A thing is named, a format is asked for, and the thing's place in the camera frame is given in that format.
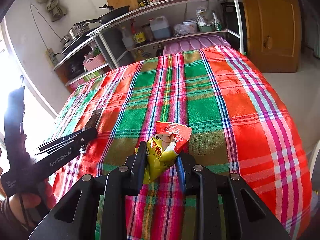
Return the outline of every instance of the human hand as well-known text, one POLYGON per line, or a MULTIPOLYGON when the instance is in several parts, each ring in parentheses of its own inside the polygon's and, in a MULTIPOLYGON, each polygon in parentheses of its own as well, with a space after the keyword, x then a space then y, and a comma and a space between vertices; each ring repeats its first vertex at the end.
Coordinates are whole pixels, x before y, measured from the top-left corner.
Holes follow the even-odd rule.
MULTIPOLYGON (((56 204, 56 198, 53 194, 52 186, 49 184, 49 179, 46 179, 45 182, 45 194, 47 196, 46 200, 46 206, 49 209, 52 209, 56 204)), ((41 203, 41 198, 38 195, 32 194, 32 193, 23 193, 21 194, 22 201, 25 209, 35 208, 41 203)), ((9 206, 13 213, 13 215, 16 217, 17 220, 19 220, 20 223, 26 224, 27 222, 24 219, 22 208, 20 205, 19 195, 15 194, 9 198, 9 206)), ((28 220, 29 225, 35 226, 31 221, 28 220)))

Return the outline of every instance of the electrical outlet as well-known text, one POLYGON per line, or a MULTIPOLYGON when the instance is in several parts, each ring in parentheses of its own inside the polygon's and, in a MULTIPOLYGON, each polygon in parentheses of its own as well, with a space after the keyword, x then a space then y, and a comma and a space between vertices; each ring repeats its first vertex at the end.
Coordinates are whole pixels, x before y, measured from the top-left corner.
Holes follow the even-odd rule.
POLYGON ((47 51, 45 52, 47 58, 49 59, 49 62, 51 63, 52 67, 55 67, 56 65, 58 65, 58 60, 56 55, 53 52, 53 49, 47 49, 47 51))

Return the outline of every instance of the white wire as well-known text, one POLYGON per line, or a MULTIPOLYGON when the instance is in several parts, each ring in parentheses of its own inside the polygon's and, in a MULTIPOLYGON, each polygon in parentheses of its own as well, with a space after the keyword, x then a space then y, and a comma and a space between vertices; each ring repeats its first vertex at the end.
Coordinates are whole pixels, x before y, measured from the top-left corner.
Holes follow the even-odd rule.
POLYGON ((33 15, 33 11, 32 11, 31 6, 34 6, 34 7, 37 9, 38 14, 41 15, 41 17, 45 20, 45 22, 47 23, 47 25, 49 25, 49 27, 50 27, 51 30, 54 32, 54 34, 55 34, 60 40, 61 40, 61 38, 59 37, 59 35, 57 35, 57 33, 54 31, 54 29, 51 27, 51 25, 47 22, 47 20, 42 16, 42 14, 39 12, 39 9, 38 9, 34 4, 30 4, 30 11, 31 11, 33 20, 34 20, 34 22, 35 22, 35 25, 36 25, 36 27, 37 27, 37 30, 38 30, 38 32, 39 32, 39 35, 40 35, 40 37, 41 37, 41 39, 42 39, 45 47, 48 49, 48 46, 45 44, 44 39, 43 39, 43 37, 42 37, 42 35, 41 35, 41 33, 40 33, 40 30, 39 30, 39 28, 38 28, 38 25, 37 25, 37 23, 36 23, 36 19, 35 19, 35 16, 33 15))

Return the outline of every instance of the silver bolt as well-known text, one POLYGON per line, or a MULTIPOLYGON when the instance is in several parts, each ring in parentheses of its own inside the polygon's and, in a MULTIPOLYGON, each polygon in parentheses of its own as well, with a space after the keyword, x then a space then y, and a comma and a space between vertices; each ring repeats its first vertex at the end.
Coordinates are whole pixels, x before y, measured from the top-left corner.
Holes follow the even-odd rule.
POLYGON ((90 174, 85 174, 85 175, 82 176, 81 179, 82 179, 83 181, 89 181, 89 180, 91 179, 91 177, 92 177, 92 176, 91 176, 90 174))
POLYGON ((121 171, 121 172, 125 172, 128 169, 129 169, 128 166, 125 166, 125 165, 122 165, 122 166, 119 167, 119 171, 121 171))
POLYGON ((236 174, 236 173, 232 173, 232 174, 230 175, 230 177, 231 177, 231 179, 233 179, 233 180, 239 180, 239 179, 240 179, 240 176, 239 176, 238 174, 236 174))
POLYGON ((194 169, 195 171, 202 171, 202 170, 203 170, 203 167, 202 167, 201 165, 197 164, 197 165, 193 166, 193 169, 194 169))

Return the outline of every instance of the door handle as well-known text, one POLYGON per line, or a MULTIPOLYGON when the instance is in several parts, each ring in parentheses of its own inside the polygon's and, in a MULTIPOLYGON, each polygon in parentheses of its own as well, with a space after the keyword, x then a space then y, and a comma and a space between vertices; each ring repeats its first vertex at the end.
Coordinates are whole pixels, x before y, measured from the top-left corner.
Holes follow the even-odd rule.
POLYGON ((268 37, 267 37, 267 40, 265 40, 265 41, 263 42, 263 46, 264 46, 266 49, 271 49, 271 48, 272 48, 272 43, 273 43, 272 37, 268 36, 268 37))

